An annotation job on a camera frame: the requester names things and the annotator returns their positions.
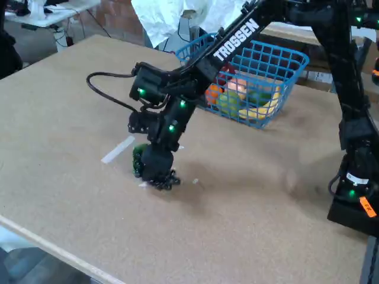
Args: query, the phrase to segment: cable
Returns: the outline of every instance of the cable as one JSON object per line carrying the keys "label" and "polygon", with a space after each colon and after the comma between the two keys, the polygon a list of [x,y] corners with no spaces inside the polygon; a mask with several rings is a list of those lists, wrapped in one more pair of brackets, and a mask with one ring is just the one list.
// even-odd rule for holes
{"label": "cable", "polygon": [[[190,19],[188,19],[188,34],[191,34],[189,27],[190,27]],[[180,20],[179,20],[179,25],[178,25],[178,36],[180,37],[181,40],[186,41],[187,43],[190,43],[189,40],[185,40],[184,38],[182,38],[182,36],[179,34],[179,31],[180,31]]]}
{"label": "cable", "polygon": [[105,33],[110,37],[111,35],[108,33],[108,31],[99,23],[99,21],[96,19],[96,17],[89,11],[87,10],[88,14],[95,20],[95,22],[103,29],[103,31],[105,31]]}
{"label": "cable", "polygon": [[84,25],[83,25],[83,21],[82,21],[82,17],[81,17],[81,14],[75,10],[75,9],[72,9],[72,8],[49,8],[49,10],[52,10],[52,11],[59,11],[59,10],[70,10],[70,11],[75,11],[76,14],[79,16],[79,21],[81,22],[81,25],[82,25],[82,32],[83,32],[83,38],[86,38],[86,35],[85,35],[85,30],[84,30]]}
{"label": "cable", "polygon": [[139,101],[143,104],[143,106],[140,108],[140,111],[144,112],[148,108],[161,109],[168,103],[168,100],[169,100],[169,96],[167,95],[160,105],[153,105],[153,104],[150,104],[150,103],[144,101],[143,99],[139,99]]}
{"label": "cable", "polygon": [[167,42],[168,42],[168,38],[167,38],[167,40],[166,40],[165,46],[163,47],[163,50],[162,50],[162,51],[165,51],[165,50],[166,50]]}
{"label": "cable", "polygon": [[[59,42],[59,40],[65,38],[65,37],[67,36],[67,32],[66,32],[66,30],[63,30],[63,32],[65,33],[63,36],[61,36],[60,38],[55,38],[55,43],[57,43],[58,45],[60,45],[60,46],[62,46],[62,47],[68,47],[68,46],[64,46],[64,45],[62,45],[62,44]],[[61,31],[56,31],[56,32],[52,32],[52,33],[53,33],[53,34],[59,34],[59,33],[61,33]]]}
{"label": "cable", "polygon": [[[333,184],[341,177],[341,172],[338,171],[337,175],[328,183],[327,185],[327,189],[329,191],[329,193],[336,199],[338,200],[341,200],[341,201],[345,201],[345,202],[350,202],[350,203],[357,203],[359,202],[359,198],[347,198],[347,197],[344,197],[342,195],[338,195],[336,194],[336,192],[334,192],[332,190],[332,186]],[[364,197],[366,197],[367,199],[370,199],[370,197],[372,197],[374,191],[371,190],[367,195],[364,195]]]}
{"label": "cable", "polygon": [[127,109],[130,109],[131,111],[133,112],[137,112],[137,110],[135,108],[133,108],[131,105],[128,105],[127,103],[125,102],[121,102],[119,101],[118,99],[116,98],[113,98],[112,96],[109,96],[107,95],[106,93],[102,92],[101,90],[99,90],[98,88],[96,88],[92,83],[91,83],[91,78],[92,77],[95,77],[95,76],[108,76],[108,77],[115,77],[115,78],[132,78],[134,77],[133,74],[115,74],[115,73],[108,73],[108,72],[94,72],[94,73],[91,73],[87,76],[86,78],[86,82],[87,82],[87,85],[94,91],[96,92],[97,94],[101,95],[102,97],[106,98],[106,99],[109,99],[110,101],[112,102],[115,102],[116,104],[118,105],[121,105],[122,107],[125,107]]}

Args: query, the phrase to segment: orange label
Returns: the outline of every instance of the orange label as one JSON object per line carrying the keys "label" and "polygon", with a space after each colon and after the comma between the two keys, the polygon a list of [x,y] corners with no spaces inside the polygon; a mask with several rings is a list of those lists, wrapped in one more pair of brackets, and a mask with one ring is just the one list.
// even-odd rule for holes
{"label": "orange label", "polygon": [[370,203],[368,202],[367,198],[362,196],[359,198],[359,201],[363,207],[363,209],[365,209],[367,215],[372,218],[372,217],[375,217],[377,214],[375,213],[374,209],[371,207]]}

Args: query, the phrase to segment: tabletop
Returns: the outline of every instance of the tabletop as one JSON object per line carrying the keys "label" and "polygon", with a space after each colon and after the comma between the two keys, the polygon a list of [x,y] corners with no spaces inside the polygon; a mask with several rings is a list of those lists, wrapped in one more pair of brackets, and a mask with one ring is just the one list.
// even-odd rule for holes
{"label": "tabletop", "polygon": [[29,15],[18,17],[14,13],[5,12],[5,19],[22,24],[34,25],[36,27],[46,28],[50,25],[57,24],[68,19],[82,11],[91,9],[100,5],[101,0],[70,0],[69,2],[57,4],[56,6],[47,6],[53,13],[47,14],[43,20],[38,20]]}
{"label": "tabletop", "polygon": [[[0,81],[0,225],[104,283],[358,283],[367,238],[326,219],[343,153],[337,97],[295,86],[255,130],[197,109],[175,153],[182,185],[132,174],[130,112],[95,71],[172,54],[92,37]],[[132,79],[96,78],[128,98]]]}

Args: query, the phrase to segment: toy fruit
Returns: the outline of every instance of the toy fruit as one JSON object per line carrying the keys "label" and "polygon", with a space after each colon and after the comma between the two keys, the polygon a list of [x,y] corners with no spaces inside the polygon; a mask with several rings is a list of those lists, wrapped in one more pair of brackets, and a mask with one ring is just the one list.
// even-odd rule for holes
{"label": "toy fruit", "polygon": [[272,99],[267,104],[259,108],[240,109],[238,112],[239,117],[243,119],[249,118],[250,120],[264,120],[266,117],[272,115],[278,107],[279,97],[280,88],[276,87],[274,96],[272,96]]}
{"label": "toy fruit", "polygon": [[227,93],[220,95],[218,108],[221,112],[229,114],[231,117],[237,117],[239,101],[237,92],[229,90]]}
{"label": "toy fruit", "polygon": [[246,99],[247,84],[248,83],[245,80],[233,78],[228,81],[227,88],[229,90],[237,91],[239,98],[244,100]]}
{"label": "toy fruit", "polygon": [[217,98],[220,94],[222,94],[223,90],[221,87],[211,84],[209,88],[205,91],[205,97],[209,104],[215,105],[217,102]]}
{"label": "toy fruit", "polygon": [[[232,75],[236,74],[235,69],[230,63],[226,63],[225,66],[221,68],[221,72],[229,73]],[[226,81],[230,80],[232,76],[226,76],[225,74],[219,73],[216,78],[214,78],[213,83],[223,86],[226,84]]]}
{"label": "toy fruit", "polygon": [[271,94],[266,92],[248,92],[248,102],[259,108],[267,104],[271,100]]}

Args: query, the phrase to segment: blue wire basket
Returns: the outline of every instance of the blue wire basket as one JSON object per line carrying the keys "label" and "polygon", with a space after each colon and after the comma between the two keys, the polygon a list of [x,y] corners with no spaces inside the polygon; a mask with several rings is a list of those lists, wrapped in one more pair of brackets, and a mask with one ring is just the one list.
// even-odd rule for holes
{"label": "blue wire basket", "polygon": [[[203,35],[176,52],[182,64],[214,43]],[[309,63],[304,53],[251,41],[219,72],[205,92],[206,110],[255,128],[267,125],[283,107]]]}

